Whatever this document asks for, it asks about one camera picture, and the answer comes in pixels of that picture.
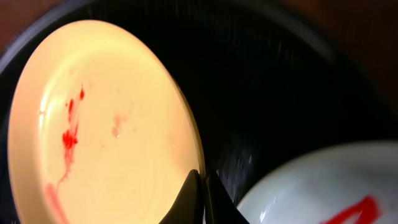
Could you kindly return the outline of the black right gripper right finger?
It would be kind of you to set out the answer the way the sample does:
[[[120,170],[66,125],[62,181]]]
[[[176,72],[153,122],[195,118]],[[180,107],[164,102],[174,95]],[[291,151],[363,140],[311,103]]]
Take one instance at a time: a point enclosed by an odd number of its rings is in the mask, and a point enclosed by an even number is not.
[[[205,182],[205,216],[207,224],[248,224],[234,206],[216,173],[211,173]]]

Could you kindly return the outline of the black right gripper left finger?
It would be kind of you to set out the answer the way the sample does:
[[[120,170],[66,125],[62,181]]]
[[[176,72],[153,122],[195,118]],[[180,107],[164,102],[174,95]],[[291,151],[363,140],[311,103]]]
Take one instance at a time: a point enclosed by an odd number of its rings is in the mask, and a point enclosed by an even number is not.
[[[202,179],[198,171],[193,169],[160,224],[202,224],[204,209]]]

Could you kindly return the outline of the yellow plate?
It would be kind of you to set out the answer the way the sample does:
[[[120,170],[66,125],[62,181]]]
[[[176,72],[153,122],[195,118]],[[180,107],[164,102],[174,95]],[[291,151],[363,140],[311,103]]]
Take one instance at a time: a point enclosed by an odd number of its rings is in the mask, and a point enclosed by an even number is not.
[[[64,25],[23,68],[7,134],[21,223],[159,223],[199,150],[173,78],[116,25]]]

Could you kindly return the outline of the light green plate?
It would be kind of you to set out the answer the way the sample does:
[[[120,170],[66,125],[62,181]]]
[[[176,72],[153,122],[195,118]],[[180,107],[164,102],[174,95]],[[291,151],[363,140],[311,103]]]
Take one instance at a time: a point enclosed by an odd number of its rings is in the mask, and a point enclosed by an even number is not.
[[[294,159],[254,185],[238,210],[249,223],[397,223],[397,142]]]

